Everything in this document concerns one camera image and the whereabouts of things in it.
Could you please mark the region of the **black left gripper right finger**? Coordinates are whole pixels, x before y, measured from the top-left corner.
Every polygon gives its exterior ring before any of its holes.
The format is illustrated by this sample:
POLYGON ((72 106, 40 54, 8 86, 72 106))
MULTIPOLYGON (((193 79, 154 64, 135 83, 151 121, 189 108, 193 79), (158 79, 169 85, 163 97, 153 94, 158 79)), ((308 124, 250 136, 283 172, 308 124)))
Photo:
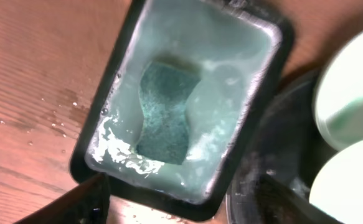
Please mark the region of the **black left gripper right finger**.
POLYGON ((268 174, 257 180, 254 196, 264 223, 341 224, 268 174))

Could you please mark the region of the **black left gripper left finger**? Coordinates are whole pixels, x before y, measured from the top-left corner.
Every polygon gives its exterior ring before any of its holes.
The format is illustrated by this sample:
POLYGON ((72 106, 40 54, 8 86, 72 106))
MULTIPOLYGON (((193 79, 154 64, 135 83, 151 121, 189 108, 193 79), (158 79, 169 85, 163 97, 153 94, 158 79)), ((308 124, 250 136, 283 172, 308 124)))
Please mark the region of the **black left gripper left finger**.
POLYGON ((109 206, 108 176, 98 173, 16 224, 105 224, 109 206))

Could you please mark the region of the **mint plate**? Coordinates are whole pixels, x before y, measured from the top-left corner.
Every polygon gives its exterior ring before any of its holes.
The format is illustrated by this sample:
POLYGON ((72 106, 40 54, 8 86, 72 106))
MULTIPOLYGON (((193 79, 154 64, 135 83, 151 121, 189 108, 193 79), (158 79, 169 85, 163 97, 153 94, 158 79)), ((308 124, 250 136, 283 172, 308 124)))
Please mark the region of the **mint plate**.
POLYGON ((341 223, 363 224, 363 141, 325 163, 314 179, 309 202, 341 223))
POLYGON ((363 140, 363 31, 322 70, 313 114, 322 138, 335 150, 363 140))

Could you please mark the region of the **green yellow sponge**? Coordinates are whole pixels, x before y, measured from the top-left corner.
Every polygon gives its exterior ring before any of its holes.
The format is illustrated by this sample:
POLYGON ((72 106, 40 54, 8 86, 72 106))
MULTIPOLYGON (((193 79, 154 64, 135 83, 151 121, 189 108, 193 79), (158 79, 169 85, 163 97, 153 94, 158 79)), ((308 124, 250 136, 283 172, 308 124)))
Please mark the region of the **green yellow sponge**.
POLYGON ((150 63, 139 84, 143 127, 136 152, 152 160, 180 165, 189 147, 187 99, 200 76, 165 63, 150 63))

